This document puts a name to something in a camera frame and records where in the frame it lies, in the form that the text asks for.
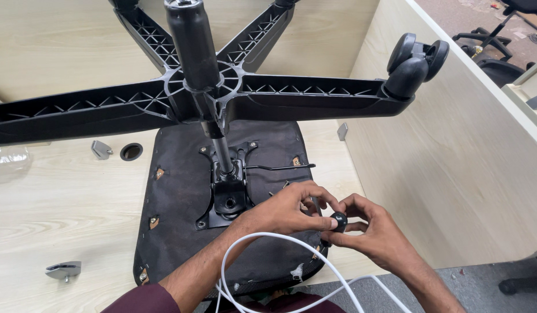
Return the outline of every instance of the white cable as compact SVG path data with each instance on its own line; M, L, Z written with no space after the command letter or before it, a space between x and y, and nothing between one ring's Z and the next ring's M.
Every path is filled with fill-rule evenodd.
M218 281L218 284L215 285L217 290L218 290L218 292L219 292L219 294L218 294L218 303L216 305L216 313L218 313L218 304L220 303L220 295L222 295L228 301L232 302L234 304L234 306L236 306L237 310L240 313L245 313L245 312L259 313L257 311L254 311L254 310L251 310L251 309L248 309L248 308L244 307L243 305L241 305L238 302L236 302L236 300L234 300L234 298L230 294L230 291L228 290L228 286L226 285L226 279L224 277L224 273L225 273L224 268L225 268L225 265L226 265L226 258L228 258L228 255L230 254L230 251L238 243L240 243L240 242L242 242L242 241L244 241L246 239L249 239L251 237L260 237L260 236L268 236L268 237L286 239L288 241L295 242L298 245L302 245L303 247L305 247L309 251L313 252L316 256L318 256L318 258L320 258L323 262L325 262L325 264L327 264L330 267L330 269L334 272L336 277L338 277L338 280L340 280L340 282L342 283L342 287L336 289L335 291L331 292L330 294L328 294L327 296L321 298L320 300L318 300L316 302L313 302L313 303L311 303L311 304L309 304L309 305L307 305L305 307L302 307L301 309L297 309L297 310L287 312L287 313L299 313L299 312L303 312L305 310L311 309L312 307L314 307L314 306L320 304L321 302L326 301L330 297L334 296L335 294L337 294L338 292L340 292L344 288L346 288L346 291L348 292L352 302L354 302L354 305L355 305L356 309L358 310L358 313L364 313L363 309L362 309L362 306L359 304L358 299L355 297L354 292L352 292L352 290L351 290L349 285L351 285L352 283L354 283L356 281L359 281L359 280L362 280L362 279L368 279L368 278L371 278L374 281L376 281L376 283L379 285L379 287L381 287L384 290L384 292L387 293L387 295L394 301L394 303L396 303L400 307L400 309L402 311L404 311L404 313L411 313L411 311L404 305L404 303L400 302L400 300L398 300L398 298L396 298L396 296L392 292L390 292L390 290L375 275L359 276L359 277L356 277L356 278L352 279L349 282L346 282L344 280L344 278L342 277L342 275L334 267L334 265L332 263L330 263L329 260L327 260L319 251L315 250L312 246L306 244L305 242L303 242L301 240L298 240L298 239L290 237L290 236L281 235L281 234L275 234L275 233L267 233L267 232L252 233L252 234L246 235L244 237L241 237L240 239L237 239L237 241L234 242L230 246L230 248L228 248L228 250L226 251L226 254L224 254L224 258L222 259L221 279ZM225 292L220 287L221 282L222 282L222 284L224 286Z

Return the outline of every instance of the person's left hand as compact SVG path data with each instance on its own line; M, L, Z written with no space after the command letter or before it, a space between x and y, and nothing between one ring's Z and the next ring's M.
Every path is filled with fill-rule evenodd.
M317 197L321 209L326 209L328 203L332 209L340 210L338 200L325 188L318 186L314 181L302 181L290 184L267 201L244 212L235 222L254 225L257 232L279 234L335 229L338 225L336 220L331 217L320 217L311 196ZM306 206L311 216L300 210L300 203Z

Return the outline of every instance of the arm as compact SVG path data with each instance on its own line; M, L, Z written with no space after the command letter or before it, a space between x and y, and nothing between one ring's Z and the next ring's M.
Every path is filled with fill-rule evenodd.
M352 194L340 201L340 212L367 221L351 223L346 228L347 232L364 233L349 236L326 231L321 239L357 250L379 267L398 276L426 313L466 312L440 277L419 256L387 210L358 194Z
M337 223L333 218L309 217L300 211L300 202L310 211L316 210L309 196L320 198L321 207L326 208L329 203L334 210L339 210L336 198L313 181L292 183L240 215L220 236L159 284L171 294L182 313L192 312L220 279L222 258L237 239L255 232L291 234L305 230L334 229ZM227 259L227 267L253 240L243 241L232 250Z

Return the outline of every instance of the person's right hand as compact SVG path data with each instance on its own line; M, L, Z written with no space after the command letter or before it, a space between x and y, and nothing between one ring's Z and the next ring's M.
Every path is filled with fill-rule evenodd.
M416 249L396 225L390 213L356 193L340 201L340 210L348 217L361 217L365 222L349 223L346 232L362 231L358 236L325 231L321 239L339 247L355 249L368 256L379 267L401 274L408 267L425 264Z

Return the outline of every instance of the maroon sleeve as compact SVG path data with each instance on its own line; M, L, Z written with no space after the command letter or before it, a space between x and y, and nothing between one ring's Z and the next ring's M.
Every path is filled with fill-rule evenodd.
M127 312L157 312L157 313L180 313L178 304L174 298L157 283L139 286L126 292L103 313L127 313Z

